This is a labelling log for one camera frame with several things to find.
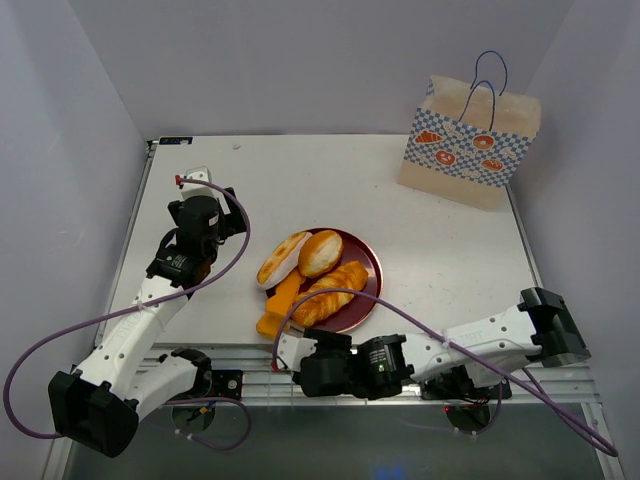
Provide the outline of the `orange toast slice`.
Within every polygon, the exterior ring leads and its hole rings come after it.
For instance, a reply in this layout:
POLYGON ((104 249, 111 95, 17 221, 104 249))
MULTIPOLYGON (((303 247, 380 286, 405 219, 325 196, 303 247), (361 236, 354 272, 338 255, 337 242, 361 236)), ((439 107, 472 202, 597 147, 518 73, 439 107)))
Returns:
POLYGON ((295 268, 276 287, 275 293, 266 301, 265 313, 256 323, 258 334, 273 340, 282 319, 289 312, 306 278, 295 268))

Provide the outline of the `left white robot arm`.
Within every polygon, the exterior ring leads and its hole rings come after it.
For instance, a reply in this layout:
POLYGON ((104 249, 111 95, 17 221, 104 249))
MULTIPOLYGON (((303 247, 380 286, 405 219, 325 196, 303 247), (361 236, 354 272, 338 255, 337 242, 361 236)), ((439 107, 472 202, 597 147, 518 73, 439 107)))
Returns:
POLYGON ((144 374, 138 369, 195 287, 203 285, 219 246, 249 230, 234 190, 222 193, 219 201, 205 186, 188 184, 181 199, 169 204, 175 227, 147 267, 131 311, 72 372, 56 373, 48 385, 57 433, 113 458, 156 408, 211 392, 211 361, 195 349, 178 348, 144 374))

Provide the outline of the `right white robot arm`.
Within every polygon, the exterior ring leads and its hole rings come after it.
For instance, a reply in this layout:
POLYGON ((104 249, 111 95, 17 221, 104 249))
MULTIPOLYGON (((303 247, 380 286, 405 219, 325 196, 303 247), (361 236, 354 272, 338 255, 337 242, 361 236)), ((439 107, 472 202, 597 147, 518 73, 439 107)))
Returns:
POLYGON ((350 336, 308 328, 276 342, 274 365, 293 374, 308 397, 352 395, 378 400, 405 384, 451 379, 454 390, 474 397, 531 363, 545 368, 591 356, 564 298, 540 287, 525 289, 502 313, 418 334, 392 334, 353 345, 350 336))

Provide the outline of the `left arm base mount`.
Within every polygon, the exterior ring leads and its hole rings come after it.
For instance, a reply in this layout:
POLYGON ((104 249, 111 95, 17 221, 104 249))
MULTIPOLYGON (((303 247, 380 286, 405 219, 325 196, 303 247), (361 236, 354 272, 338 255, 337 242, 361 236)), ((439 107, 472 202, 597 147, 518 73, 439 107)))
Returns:
MULTIPOLYGON (((226 397, 240 400, 242 384, 243 372, 241 370, 212 370, 204 373, 191 390, 177 395, 174 400, 205 397, 226 397)), ((204 412, 201 410, 201 407, 195 406, 173 406, 171 415, 175 427, 189 433, 205 431, 215 418, 215 404, 206 402, 204 412)))

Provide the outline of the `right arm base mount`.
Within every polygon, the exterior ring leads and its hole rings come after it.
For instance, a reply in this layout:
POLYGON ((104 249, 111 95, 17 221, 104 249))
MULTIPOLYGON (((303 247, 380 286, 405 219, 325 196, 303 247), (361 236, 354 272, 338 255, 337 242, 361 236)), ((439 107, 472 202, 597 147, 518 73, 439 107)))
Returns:
POLYGON ((423 400, 445 402, 444 411, 454 430, 477 436, 487 431, 501 412, 502 401, 512 397, 510 383, 501 379, 489 387, 476 387, 464 367, 420 383, 423 400))

